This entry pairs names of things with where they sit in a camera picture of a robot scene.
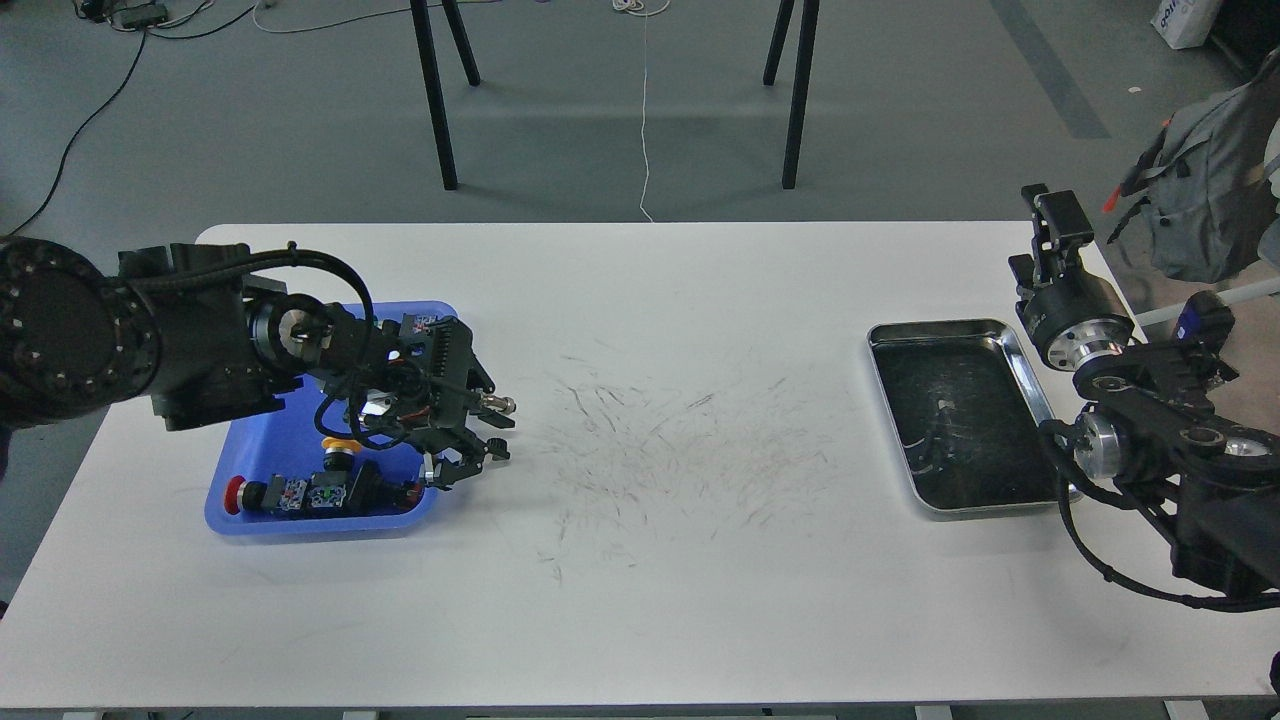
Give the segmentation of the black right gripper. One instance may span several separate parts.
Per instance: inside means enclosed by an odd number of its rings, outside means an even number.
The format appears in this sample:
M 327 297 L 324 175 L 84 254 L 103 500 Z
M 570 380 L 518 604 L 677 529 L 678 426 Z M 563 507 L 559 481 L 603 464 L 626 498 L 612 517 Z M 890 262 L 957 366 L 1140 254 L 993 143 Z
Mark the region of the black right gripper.
M 1082 269 L 1082 247 L 1094 229 L 1073 190 L 1025 184 L 1020 195 L 1032 211 L 1032 252 L 1007 258 L 1015 279 L 1018 316 L 1042 363 L 1075 372 L 1094 357 L 1116 355 L 1135 323 L 1117 291 Z

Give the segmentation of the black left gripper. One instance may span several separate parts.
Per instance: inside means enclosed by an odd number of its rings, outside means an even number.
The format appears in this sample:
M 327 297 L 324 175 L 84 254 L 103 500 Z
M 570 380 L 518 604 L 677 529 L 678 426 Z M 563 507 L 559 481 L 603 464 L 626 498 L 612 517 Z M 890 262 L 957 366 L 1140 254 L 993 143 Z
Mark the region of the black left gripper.
M 480 406 L 494 384 L 481 372 L 474 333 L 457 316 L 408 340 L 398 337 L 410 378 L 396 391 L 396 420 L 422 456 L 421 484 L 439 491 L 483 471 L 488 457 L 509 460 L 504 438 L 483 441 L 467 428 L 468 415 L 497 429 L 515 428 L 515 406 Z

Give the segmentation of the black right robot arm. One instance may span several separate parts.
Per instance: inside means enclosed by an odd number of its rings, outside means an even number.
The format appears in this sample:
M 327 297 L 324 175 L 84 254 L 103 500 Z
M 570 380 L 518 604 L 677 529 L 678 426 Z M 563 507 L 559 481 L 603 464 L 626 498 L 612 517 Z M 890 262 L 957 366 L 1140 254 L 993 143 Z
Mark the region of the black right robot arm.
M 1213 292 L 1194 293 L 1169 340 L 1137 341 L 1117 291 L 1089 273 L 1093 228 L 1074 192 L 1028 184 L 1032 251 L 1009 259 L 1016 315 L 1039 360 L 1066 372 L 1083 407 L 1046 420 L 1039 441 L 1059 514 L 1105 580 L 1146 597 L 1215 612 L 1277 607 L 1277 437 L 1217 414 L 1208 393 L 1236 378 L 1221 357 L 1234 327 Z M 1210 591 L 1176 594 L 1138 582 L 1083 542 L 1071 489 L 1140 514 L 1169 544 L 1171 573 Z

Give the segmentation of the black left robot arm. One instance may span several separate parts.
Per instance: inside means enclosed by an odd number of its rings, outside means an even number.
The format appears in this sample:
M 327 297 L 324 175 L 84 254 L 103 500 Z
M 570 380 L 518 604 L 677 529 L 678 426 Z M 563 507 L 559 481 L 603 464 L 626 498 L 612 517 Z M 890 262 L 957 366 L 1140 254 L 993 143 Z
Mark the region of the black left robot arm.
M 323 392 L 314 425 L 370 450 L 408 445 L 440 460 L 449 489 L 513 427 L 457 316 L 380 320 L 364 278 L 328 252 L 288 243 L 172 243 L 119 256 L 106 275 L 77 251 L 20 234 L 1 251 L 3 446 L 19 429 L 148 397 L 169 430 L 285 406 L 305 375 Z

